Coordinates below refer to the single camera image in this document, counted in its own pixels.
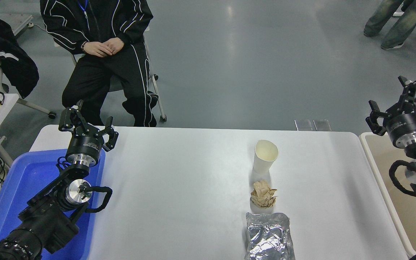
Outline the seated person's right hand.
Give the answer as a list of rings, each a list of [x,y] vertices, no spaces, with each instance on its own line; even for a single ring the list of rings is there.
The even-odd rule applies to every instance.
[[[101,42],[86,42],[83,44],[82,49],[86,54],[97,57],[107,57],[113,55],[113,51],[108,44]]]

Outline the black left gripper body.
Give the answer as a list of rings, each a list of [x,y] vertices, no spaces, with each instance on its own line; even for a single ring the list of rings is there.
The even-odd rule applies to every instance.
[[[104,139],[100,135],[96,136],[93,134],[92,136],[88,136],[72,132],[66,158],[73,160],[76,155],[87,155],[94,160],[98,160],[103,145]]]

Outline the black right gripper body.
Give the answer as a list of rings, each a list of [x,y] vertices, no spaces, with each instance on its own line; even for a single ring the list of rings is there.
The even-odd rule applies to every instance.
[[[386,130],[395,147],[407,147],[416,143],[416,112],[387,119]]]

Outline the seated person's left hand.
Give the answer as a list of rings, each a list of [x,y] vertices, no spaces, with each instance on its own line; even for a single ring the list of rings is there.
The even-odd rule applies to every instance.
[[[124,47],[124,42],[118,37],[111,38],[103,44],[110,49],[111,55],[117,54]]]

